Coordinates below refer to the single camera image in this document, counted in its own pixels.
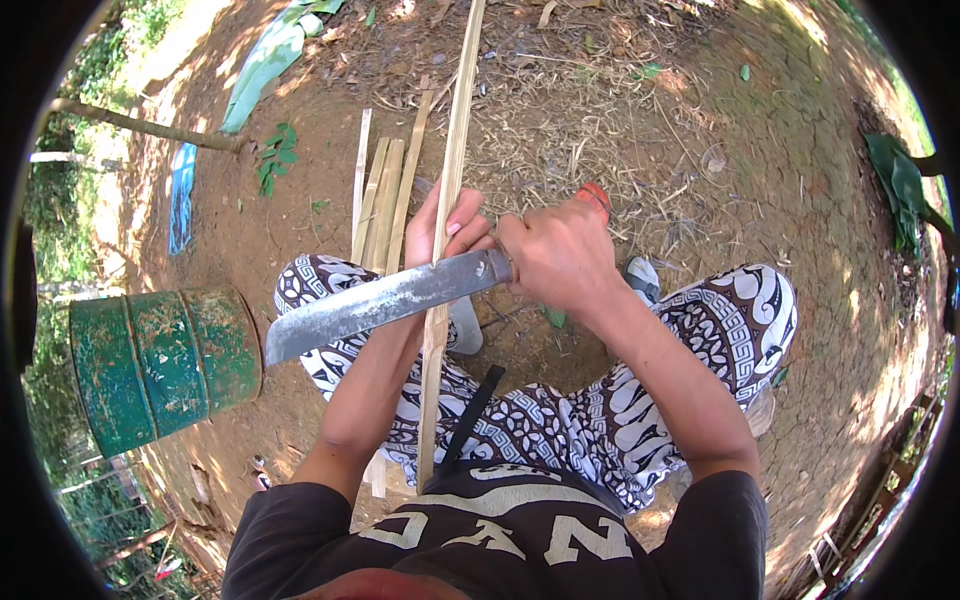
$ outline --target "batik pants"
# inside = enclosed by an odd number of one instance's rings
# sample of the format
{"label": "batik pants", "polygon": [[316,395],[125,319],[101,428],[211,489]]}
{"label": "batik pants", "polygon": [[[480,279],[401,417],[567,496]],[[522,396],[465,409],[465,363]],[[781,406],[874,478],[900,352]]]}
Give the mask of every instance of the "batik pants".
{"label": "batik pants", "polygon": [[[276,310],[283,314],[377,278],[340,258],[305,254],[280,274]],[[797,326],[790,282],[764,264],[689,285],[663,298],[653,311],[727,386],[743,410],[770,381]],[[351,336],[300,358],[327,400],[368,335]],[[449,347],[454,343],[448,340]],[[380,447],[403,467],[410,485],[417,479],[420,368],[418,357]],[[448,362],[442,369],[435,464],[443,460],[460,415],[478,388]],[[684,464],[653,399],[622,362],[570,395],[534,383],[495,396],[473,426],[460,458],[573,471],[616,494],[628,513],[650,504],[654,486]]]}

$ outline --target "rusty blade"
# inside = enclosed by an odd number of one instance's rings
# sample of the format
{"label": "rusty blade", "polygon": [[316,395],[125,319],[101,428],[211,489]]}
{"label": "rusty blade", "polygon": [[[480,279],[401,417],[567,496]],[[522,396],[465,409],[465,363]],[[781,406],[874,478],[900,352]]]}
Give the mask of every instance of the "rusty blade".
{"label": "rusty blade", "polygon": [[513,277],[511,269],[500,249],[467,252],[314,300],[270,325],[264,345],[267,366],[506,283]]}

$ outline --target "forearm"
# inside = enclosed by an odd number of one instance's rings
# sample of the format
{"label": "forearm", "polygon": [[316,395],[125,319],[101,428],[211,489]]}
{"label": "forearm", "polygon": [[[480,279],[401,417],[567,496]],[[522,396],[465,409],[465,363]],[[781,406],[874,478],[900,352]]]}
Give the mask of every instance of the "forearm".
{"label": "forearm", "polygon": [[364,467],[390,430],[422,336],[422,314],[371,334],[334,390],[317,442],[292,482],[324,483],[353,502]]}
{"label": "forearm", "polygon": [[717,376],[683,345],[626,283],[598,295],[582,317],[650,394],[696,479],[737,468],[757,478],[756,442]]}

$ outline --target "black strap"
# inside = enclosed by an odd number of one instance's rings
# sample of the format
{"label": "black strap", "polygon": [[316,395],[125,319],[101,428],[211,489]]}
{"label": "black strap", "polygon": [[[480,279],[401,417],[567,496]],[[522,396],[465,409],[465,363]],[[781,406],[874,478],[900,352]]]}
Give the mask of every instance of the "black strap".
{"label": "black strap", "polygon": [[460,422],[457,423],[456,429],[453,430],[453,437],[450,438],[450,445],[446,449],[444,461],[440,463],[438,471],[442,477],[446,477],[453,472],[453,466],[457,463],[457,459],[460,458],[460,451],[464,449],[464,443],[473,431],[473,425],[480,419],[480,415],[483,414],[483,409],[487,408],[487,403],[490,402],[490,398],[493,396],[493,390],[496,389],[496,384],[500,382],[500,377],[502,377],[505,372],[507,372],[507,370],[499,365],[490,367],[480,387],[477,388],[476,393],[467,403],[464,414],[460,416]]}

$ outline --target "rusty barrel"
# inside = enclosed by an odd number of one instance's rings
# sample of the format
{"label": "rusty barrel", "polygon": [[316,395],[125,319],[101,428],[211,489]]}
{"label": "rusty barrel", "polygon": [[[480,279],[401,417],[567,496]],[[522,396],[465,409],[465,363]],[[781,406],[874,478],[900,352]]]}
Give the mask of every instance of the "rusty barrel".
{"label": "rusty barrel", "polygon": [[253,318],[231,286],[75,301],[69,316],[77,387],[104,456],[260,392]]}

